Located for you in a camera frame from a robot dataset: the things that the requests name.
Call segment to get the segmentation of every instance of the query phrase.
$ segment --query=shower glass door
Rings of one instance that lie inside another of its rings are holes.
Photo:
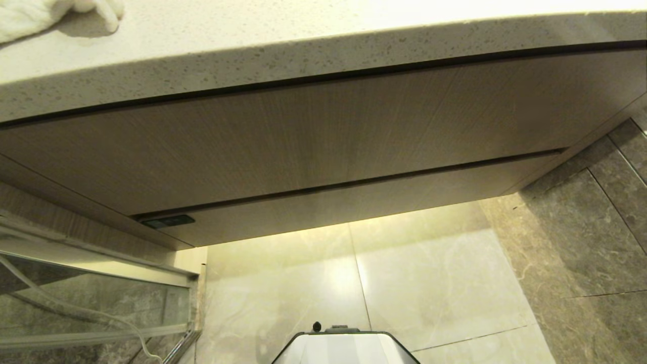
[[[154,363],[146,361],[139,337],[121,321],[135,325],[162,359],[191,329],[190,274],[4,227],[2,262],[8,264],[0,264],[0,363]]]

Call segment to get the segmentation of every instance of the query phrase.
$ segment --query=drawer front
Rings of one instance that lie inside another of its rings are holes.
[[[134,215],[568,147],[644,93],[645,51],[570,54],[115,109],[0,153]]]
[[[195,246],[212,245],[490,198],[555,157],[187,212],[195,223],[160,231]]]

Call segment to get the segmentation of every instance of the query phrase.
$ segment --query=white towel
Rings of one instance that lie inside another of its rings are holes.
[[[124,14],[122,0],[0,0],[0,43],[41,32],[56,24],[70,9],[96,9],[105,28],[114,32]]]

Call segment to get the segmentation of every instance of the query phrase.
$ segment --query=countertop edge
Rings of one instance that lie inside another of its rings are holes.
[[[647,42],[647,11],[550,14],[182,54],[0,85],[0,122],[140,98],[477,54]]]

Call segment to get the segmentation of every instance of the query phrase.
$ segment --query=beige floor tile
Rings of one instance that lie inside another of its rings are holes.
[[[374,330],[420,350],[535,323],[477,203],[350,223]]]
[[[539,326],[532,324],[498,334],[413,353],[421,364],[554,364]]]
[[[197,363],[271,363],[297,332],[368,330],[347,224],[209,248]]]

